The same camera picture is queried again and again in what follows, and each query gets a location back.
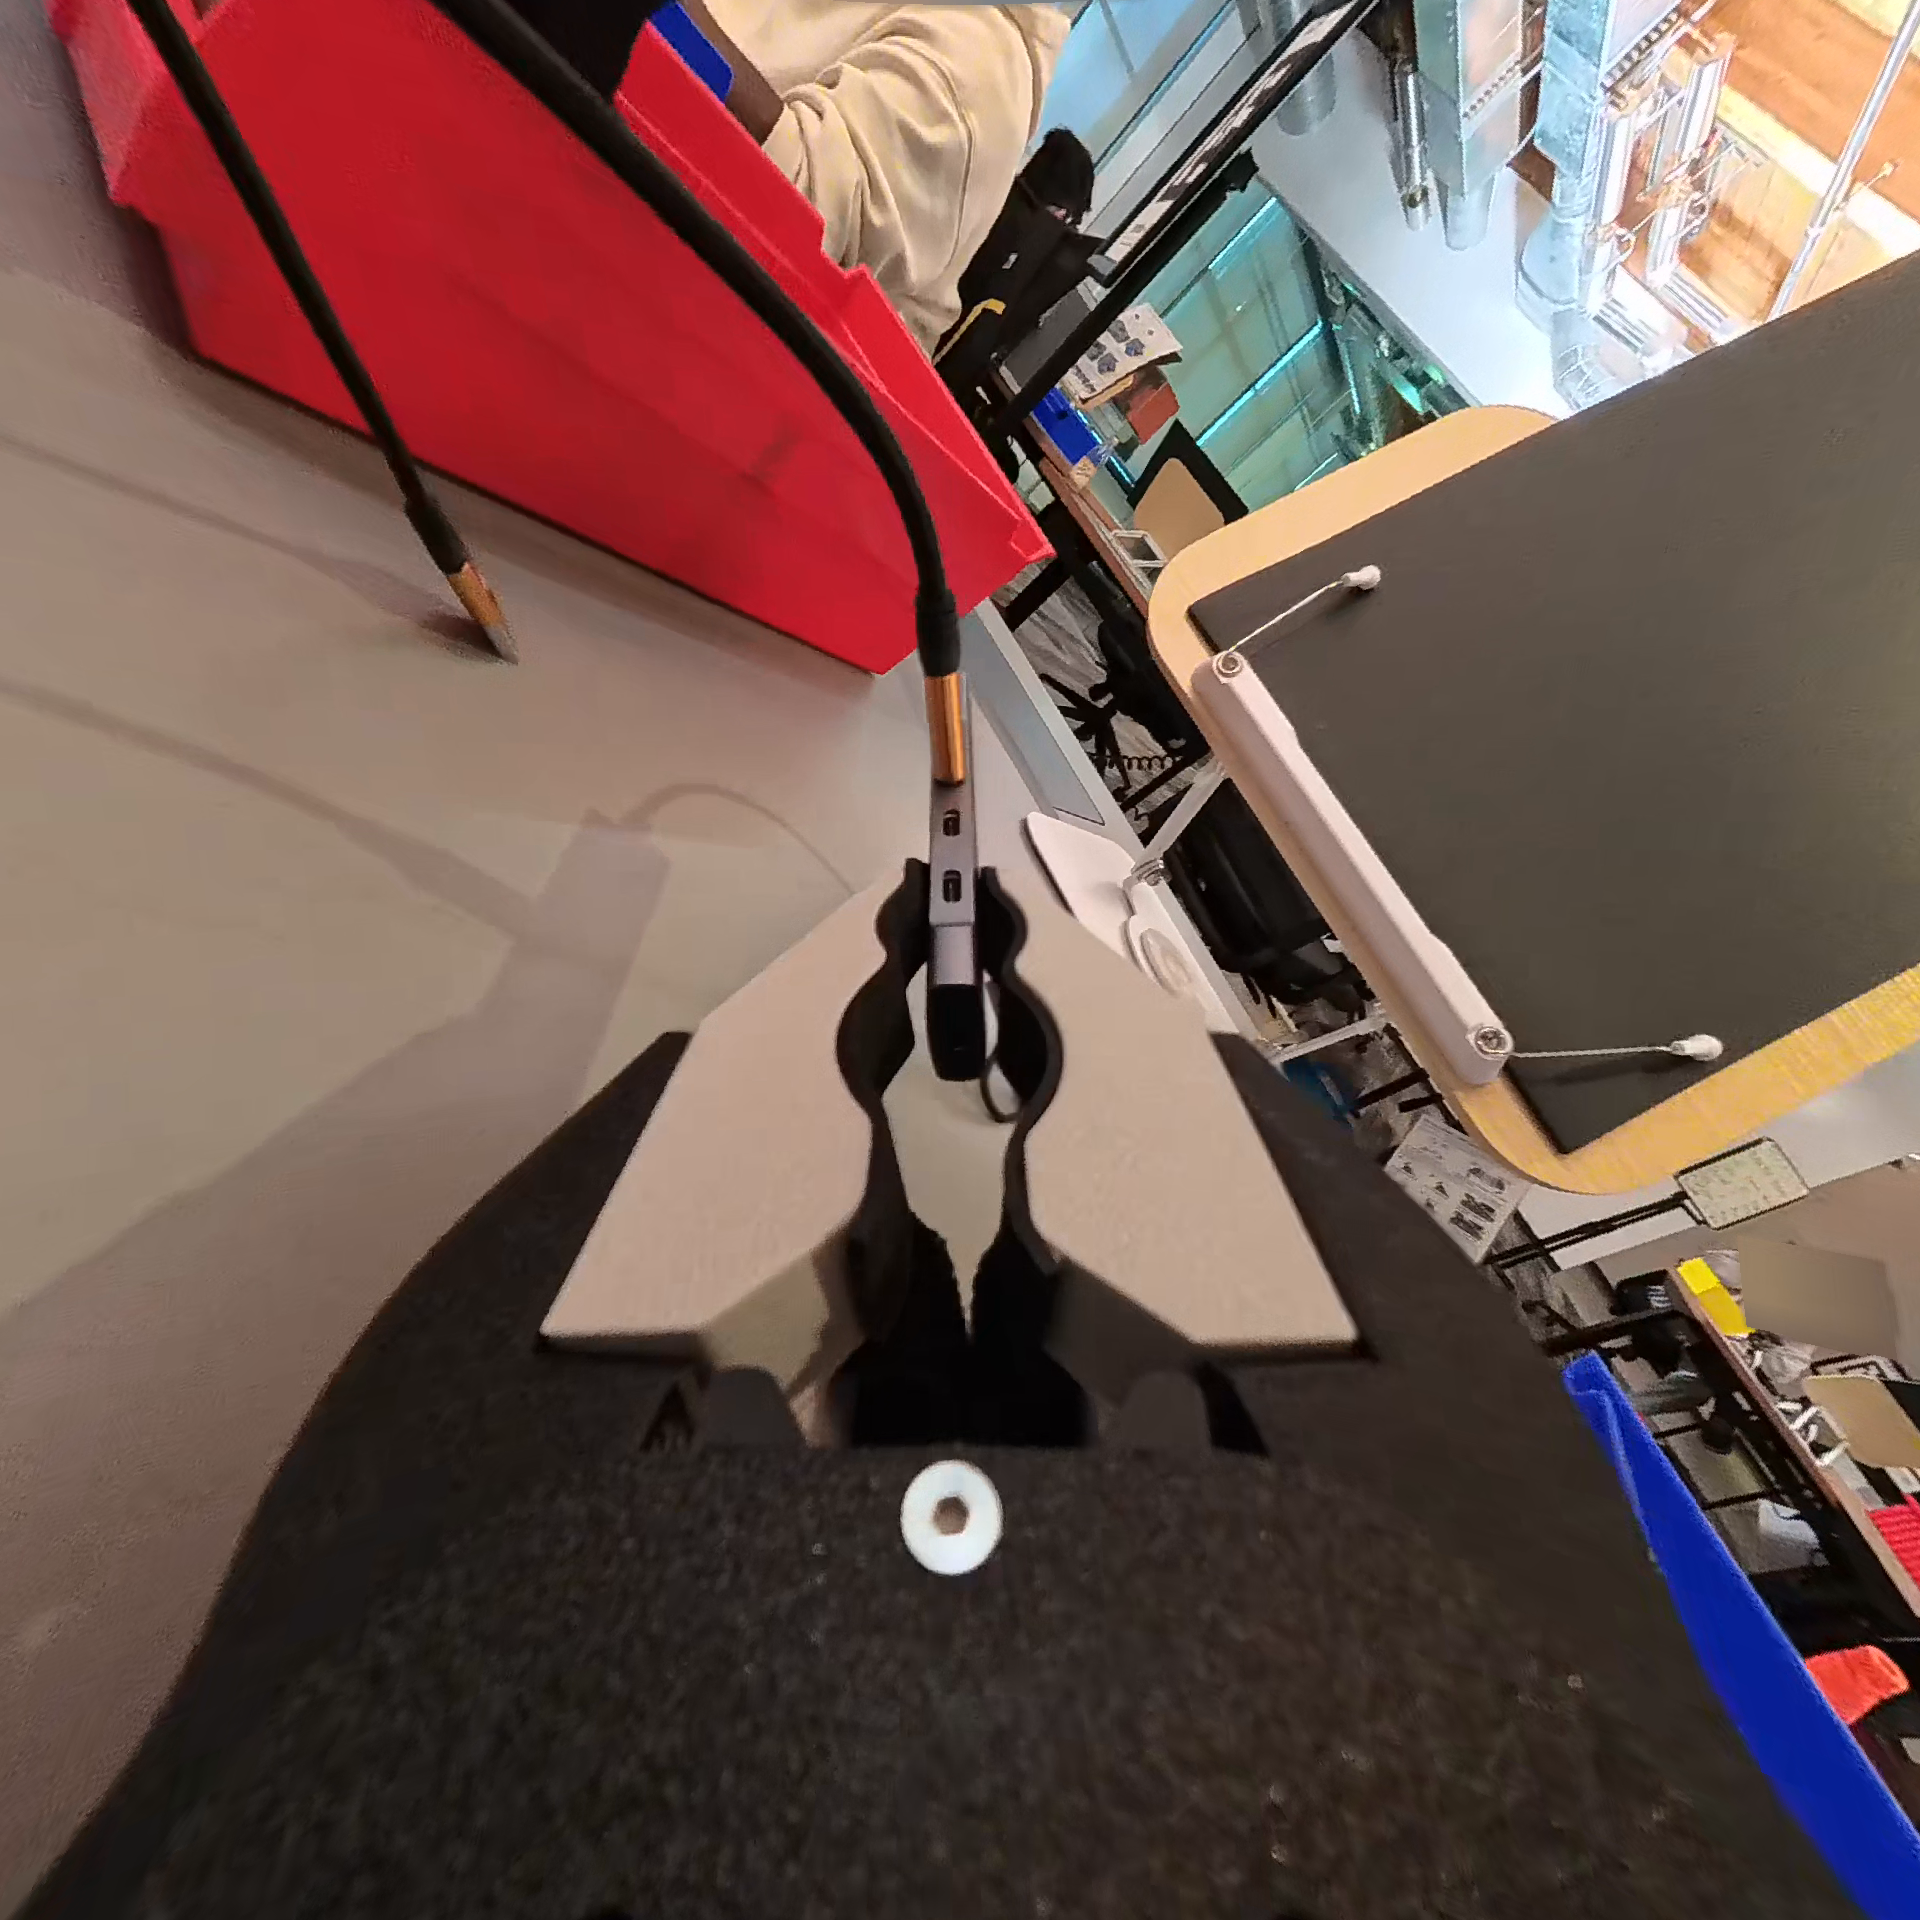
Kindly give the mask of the silver air duct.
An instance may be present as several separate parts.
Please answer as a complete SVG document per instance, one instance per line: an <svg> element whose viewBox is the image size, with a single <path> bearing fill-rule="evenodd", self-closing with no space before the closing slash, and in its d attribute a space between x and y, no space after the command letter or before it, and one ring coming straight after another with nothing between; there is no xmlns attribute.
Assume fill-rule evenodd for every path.
<svg viewBox="0 0 1920 1920"><path fill-rule="evenodd" d="M1409 2L1403 15L1388 59L1403 219L1439 221L1452 252L1472 252L1515 151L1519 4Z"/></svg>
<svg viewBox="0 0 1920 1920"><path fill-rule="evenodd" d="M1606 345L1600 312L1625 258L1617 213L1639 124L1636 72L1675 2L1549 2L1532 144L1552 168L1547 209L1517 266L1519 313L1545 337L1549 379L1579 413L1643 376Z"/></svg>

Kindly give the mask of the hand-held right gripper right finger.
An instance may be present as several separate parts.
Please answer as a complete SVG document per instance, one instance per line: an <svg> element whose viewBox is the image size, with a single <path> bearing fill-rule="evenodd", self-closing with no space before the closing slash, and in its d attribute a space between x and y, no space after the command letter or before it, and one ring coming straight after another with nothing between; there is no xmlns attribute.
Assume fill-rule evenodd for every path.
<svg viewBox="0 0 1920 1920"><path fill-rule="evenodd" d="M1211 1408L1240 1370L1355 1361L1359 1325L1237 1077L1263 1063L1040 883L983 877L998 1071L1015 1090L998 1228L974 1282L983 1444L1091 1444L1165 1383Z"/></svg>

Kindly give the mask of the grey USB hub with cable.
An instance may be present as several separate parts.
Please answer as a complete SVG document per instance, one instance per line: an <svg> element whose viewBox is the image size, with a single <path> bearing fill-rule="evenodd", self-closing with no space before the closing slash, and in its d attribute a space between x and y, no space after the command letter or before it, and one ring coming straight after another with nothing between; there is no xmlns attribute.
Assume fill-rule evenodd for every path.
<svg viewBox="0 0 1920 1920"><path fill-rule="evenodd" d="M974 1079L997 1123L1021 1121L1046 1063L1037 1005L1003 967L1020 930L993 872L987 933L979 930L974 778L937 780L928 805L928 1056L945 1084Z"/></svg>

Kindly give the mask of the black cable orange plugs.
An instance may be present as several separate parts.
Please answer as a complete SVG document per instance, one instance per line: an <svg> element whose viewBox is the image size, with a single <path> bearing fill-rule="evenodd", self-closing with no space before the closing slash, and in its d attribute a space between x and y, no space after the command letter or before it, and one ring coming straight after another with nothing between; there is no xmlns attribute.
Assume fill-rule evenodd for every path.
<svg viewBox="0 0 1920 1920"><path fill-rule="evenodd" d="M247 219L268 249L279 281L305 330L342 383L368 437L399 493L406 522L445 587L493 658L518 658L509 621L473 554L444 512L409 451L371 371L341 323L296 233L286 219L225 96L171 4L131 2L127 12L219 162ZM915 633L935 785L968 780L968 691L963 672L959 615L949 587L937 519L893 428L824 333L787 296L757 257L739 242L694 192L622 122L613 105L511 8L445 2L439 12L579 144L595 156L720 283L787 348L803 372L848 426L887 488L916 565Z"/></svg>

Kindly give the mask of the tan square board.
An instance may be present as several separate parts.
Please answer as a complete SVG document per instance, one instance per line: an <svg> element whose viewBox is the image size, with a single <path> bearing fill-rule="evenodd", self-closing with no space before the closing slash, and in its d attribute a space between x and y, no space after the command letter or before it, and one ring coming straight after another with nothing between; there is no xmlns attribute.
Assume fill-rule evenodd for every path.
<svg viewBox="0 0 1920 1920"><path fill-rule="evenodd" d="M1175 561L1245 515L1237 490L1211 464L1176 451L1142 484L1134 505L1134 529L1164 561Z"/></svg>

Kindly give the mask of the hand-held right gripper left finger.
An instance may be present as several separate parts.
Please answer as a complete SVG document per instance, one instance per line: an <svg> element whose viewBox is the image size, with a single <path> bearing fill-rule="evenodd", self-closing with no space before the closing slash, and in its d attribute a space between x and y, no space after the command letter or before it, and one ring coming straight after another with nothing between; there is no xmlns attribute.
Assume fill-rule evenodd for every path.
<svg viewBox="0 0 1920 1920"><path fill-rule="evenodd" d="M853 1441L959 1424L966 1319L884 1109L916 1049L925 917L909 857L697 1025L544 1313L544 1349L821 1387Z"/></svg>

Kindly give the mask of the light panel on stand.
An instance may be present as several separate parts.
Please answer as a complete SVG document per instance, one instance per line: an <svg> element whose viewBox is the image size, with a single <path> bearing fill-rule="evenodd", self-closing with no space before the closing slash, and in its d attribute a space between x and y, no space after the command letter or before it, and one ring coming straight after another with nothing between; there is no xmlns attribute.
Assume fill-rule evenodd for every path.
<svg viewBox="0 0 1920 1920"><path fill-rule="evenodd" d="M1521 1264L1579 1267L1649 1241L1697 1229L1731 1229L1808 1199L1808 1180L1785 1151L1760 1138L1632 1192L1573 1194L1533 1188L1515 1226L1485 1257L1495 1271Z"/></svg>

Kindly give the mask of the printed paper sign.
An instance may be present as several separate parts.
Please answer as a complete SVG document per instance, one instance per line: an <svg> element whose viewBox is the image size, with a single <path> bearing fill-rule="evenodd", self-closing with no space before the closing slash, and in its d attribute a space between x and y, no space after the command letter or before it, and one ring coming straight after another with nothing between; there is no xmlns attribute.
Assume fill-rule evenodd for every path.
<svg viewBox="0 0 1920 1920"><path fill-rule="evenodd" d="M1069 372L1062 392L1079 410L1097 408L1121 396L1137 377L1176 364L1183 357L1179 339L1150 301L1137 301L1117 313L1091 348L1086 348Z"/></svg>

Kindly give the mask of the printed paper sheet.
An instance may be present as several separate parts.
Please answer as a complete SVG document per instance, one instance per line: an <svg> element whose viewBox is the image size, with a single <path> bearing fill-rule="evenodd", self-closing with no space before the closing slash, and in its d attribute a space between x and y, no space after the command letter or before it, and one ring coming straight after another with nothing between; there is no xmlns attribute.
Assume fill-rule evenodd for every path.
<svg viewBox="0 0 1920 1920"><path fill-rule="evenodd" d="M1473 1264L1485 1261L1532 1192L1528 1180L1437 1109L1414 1113L1383 1170Z"/></svg>

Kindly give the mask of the red plastic bin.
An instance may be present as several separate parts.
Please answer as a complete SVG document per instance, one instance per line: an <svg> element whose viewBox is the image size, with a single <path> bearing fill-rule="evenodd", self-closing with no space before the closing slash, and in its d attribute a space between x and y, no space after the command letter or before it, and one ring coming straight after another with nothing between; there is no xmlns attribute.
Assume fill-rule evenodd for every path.
<svg viewBox="0 0 1920 1920"><path fill-rule="evenodd" d="M116 205L155 229L198 357L361 429L127 4L44 4ZM228 2L189 39L427 467L883 675L916 568L798 361L431 4ZM893 428L959 615L1048 547L867 273L657 32L614 107L840 352Z"/></svg>

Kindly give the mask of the black office chair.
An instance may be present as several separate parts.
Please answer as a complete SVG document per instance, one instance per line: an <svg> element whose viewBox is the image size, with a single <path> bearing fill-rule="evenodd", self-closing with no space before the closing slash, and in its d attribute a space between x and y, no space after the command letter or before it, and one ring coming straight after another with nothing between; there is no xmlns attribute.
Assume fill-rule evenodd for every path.
<svg viewBox="0 0 1920 1920"><path fill-rule="evenodd" d="M1116 801L1137 809L1173 780L1208 757L1205 736L1173 693L1145 645L1145 618L1129 602L1099 615L1094 625L1099 677L1091 688L1072 688L1040 672L1040 684L1062 708L1069 732L1081 738L1099 776L1116 776ZM1150 733L1158 748L1131 757L1119 745L1119 720Z"/></svg>

